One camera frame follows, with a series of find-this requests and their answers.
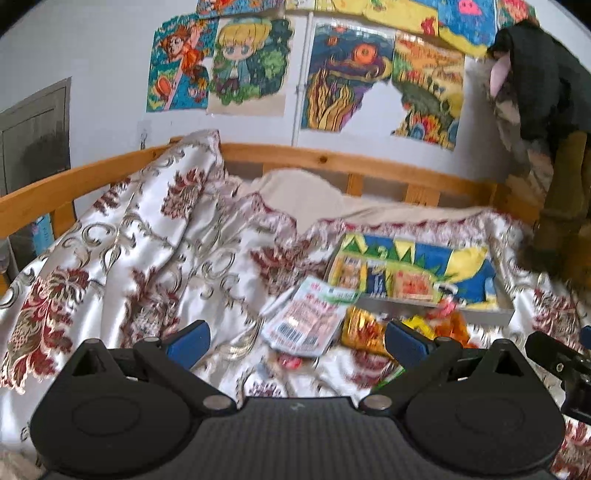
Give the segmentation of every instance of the wooden slat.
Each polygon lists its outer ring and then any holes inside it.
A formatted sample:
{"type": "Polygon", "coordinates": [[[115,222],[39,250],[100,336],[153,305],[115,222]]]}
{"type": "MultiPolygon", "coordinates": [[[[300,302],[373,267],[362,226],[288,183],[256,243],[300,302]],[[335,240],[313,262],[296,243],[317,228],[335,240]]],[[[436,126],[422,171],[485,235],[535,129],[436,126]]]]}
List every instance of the wooden slat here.
{"type": "Polygon", "coordinates": [[[350,173],[347,179],[347,195],[361,197],[363,195],[363,177],[350,173]]]}
{"type": "Polygon", "coordinates": [[[0,199],[0,238],[41,215],[123,178],[159,157],[167,146],[118,155],[73,168],[9,193],[0,199]]]}
{"type": "Polygon", "coordinates": [[[436,207],[439,205],[439,197],[441,192],[430,189],[428,187],[420,187],[418,185],[409,185],[407,188],[404,201],[414,205],[423,205],[427,207],[436,207]]]}
{"type": "Polygon", "coordinates": [[[444,173],[413,167],[393,161],[377,160],[362,155],[334,153],[283,145],[233,144],[221,145],[223,158],[237,163],[273,163],[281,160],[284,167],[353,173],[382,180],[414,184],[454,195],[465,195],[475,205],[487,205],[491,185],[454,177],[444,173]]]}
{"type": "Polygon", "coordinates": [[[53,236],[58,238],[66,233],[76,222],[74,205],[72,202],[65,203],[51,213],[51,228],[53,236]]]}
{"type": "Polygon", "coordinates": [[[540,217],[540,209],[511,193],[505,185],[494,185],[489,205],[503,213],[518,218],[527,225],[532,225],[540,217]]]}

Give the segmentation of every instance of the blue gripper pad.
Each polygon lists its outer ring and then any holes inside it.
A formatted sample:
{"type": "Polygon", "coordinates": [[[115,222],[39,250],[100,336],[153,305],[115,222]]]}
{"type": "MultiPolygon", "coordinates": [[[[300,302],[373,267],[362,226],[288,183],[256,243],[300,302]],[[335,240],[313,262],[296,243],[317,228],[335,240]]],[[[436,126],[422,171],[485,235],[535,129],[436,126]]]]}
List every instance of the blue gripper pad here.
{"type": "Polygon", "coordinates": [[[190,370],[207,353],[211,339],[207,322],[198,320],[167,339],[166,356],[190,370]]]}
{"type": "Polygon", "coordinates": [[[400,322],[388,323],[384,340],[388,353],[406,370],[425,360],[430,352],[431,341],[400,322]]]}

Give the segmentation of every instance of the colorful drawing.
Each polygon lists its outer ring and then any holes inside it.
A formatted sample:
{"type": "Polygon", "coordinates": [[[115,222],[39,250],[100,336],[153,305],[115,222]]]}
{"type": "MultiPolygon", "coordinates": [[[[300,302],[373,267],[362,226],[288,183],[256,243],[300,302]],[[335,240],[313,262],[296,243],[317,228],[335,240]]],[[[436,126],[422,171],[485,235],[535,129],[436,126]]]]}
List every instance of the colorful drawing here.
{"type": "Polygon", "coordinates": [[[256,14],[277,8],[278,0],[199,0],[199,18],[216,18],[227,15],[256,14]]]}
{"type": "Polygon", "coordinates": [[[213,54],[217,20],[182,15],[162,24],[154,34],[148,112],[206,108],[209,74],[202,65],[213,54]]]}
{"type": "Polygon", "coordinates": [[[335,10],[335,6],[332,0],[285,0],[285,9],[333,12],[335,10]]]}
{"type": "Polygon", "coordinates": [[[499,29],[535,18],[535,8],[524,0],[496,0],[496,16],[499,29]]]}
{"type": "MultiPolygon", "coordinates": [[[[293,30],[287,19],[240,18],[221,27],[213,59],[213,79],[209,86],[219,102],[210,111],[264,114],[248,112],[247,109],[237,112],[225,107],[244,102],[250,104],[250,100],[280,91],[287,71],[292,36],[293,30]]],[[[282,115],[285,98],[274,100],[282,102],[281,112],[278,113],[282,115]]]]}
{"type": "Polygon", "coordinates": [[[406,32],[441,37],[467,55],[484,57],[496,34],[494,2],[495,0],[287,0],[285,7],[335,10],[365,17],[372,22],[406,32]]]}
{"type": "Polygon", "coordinates": [[[453,150],[463,103],[464,55],[397,33],[392,81],[408,112],[392,132],[453,150]]]}
{"type": "Polygon", "coordinates": [[[317,25],[302,128],[340,132],[364,94],[392,73],[394,39],[365,28],[317,25]]]}

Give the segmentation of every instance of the paper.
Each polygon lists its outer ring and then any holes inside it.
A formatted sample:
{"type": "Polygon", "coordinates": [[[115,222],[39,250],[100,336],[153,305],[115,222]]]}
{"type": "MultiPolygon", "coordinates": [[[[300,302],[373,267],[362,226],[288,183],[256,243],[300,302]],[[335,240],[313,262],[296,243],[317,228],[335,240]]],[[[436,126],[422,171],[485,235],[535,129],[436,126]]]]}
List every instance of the paper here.
{"type": "Polygon", "coordinates": [[[329,347],[347,308],[358,297],[355,290],[331,287],[309,276],[293,299],[265,324],[261,335],[272,349],[295,356],[319,357],[329,347]]]}
{"type": "Polygon", "coordinates": [[[200,0],[199,18],[216,18],[238,14],[256,14],[277,8],[278,0],[200,0]]]}
{"type": "Polygon", "coordinates": [[[340,132],[364,94],[392,72],[394,39],[374,30],[317,25],[307,76],[302,128],[340,132]]]}
{"type": "Polygon", "coordinates": [[[497,0],[496,16],[499,29],[508,28],[527,18],[535,18],[535,8],[524,0],[497,0]]]}
{"type": "Polygon", "coordinates": [[[396,34],[392,81],[407,116],[392,132],[453,150],[464,100],[464,55],[396,34]]]}
{"type": "Polygon", "coordinates": [[[213,54],[217,20],[182,15],[154,34],[147,112],[206,108],[209,74],[202,65],[213,54]]]}
{"type": "Polygon", "coordinates": [[[221,21],[208,113],[283,116],[292,36],[287,19],[221,21]]]}
{"type": "Polygon", "coordinates": [[[287,0],[287,9],[337,11],[410,33],[440,37],[484,57],[496,34],[495,0],[287,0]]]}

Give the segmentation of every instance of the anime girl drawing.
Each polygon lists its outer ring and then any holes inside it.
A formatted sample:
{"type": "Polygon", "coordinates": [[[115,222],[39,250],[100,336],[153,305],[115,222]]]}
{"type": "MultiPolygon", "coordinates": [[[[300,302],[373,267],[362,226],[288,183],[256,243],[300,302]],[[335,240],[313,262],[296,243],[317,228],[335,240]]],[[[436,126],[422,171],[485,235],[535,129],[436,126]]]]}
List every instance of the anime girl drawing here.
{"type": "Polygon", "coordinates": [[[209,74],[202,65],[213,51],[217,21],[196,15],[173,18],[154,36],[147,111],[206,108],[209,74]]]}
{"type": "Polygon", "coordinates": [[[241,18],[227,23],[217,38],[210,92],[223,105],[277,93],[292,35],[284,19],[241,18]]]}

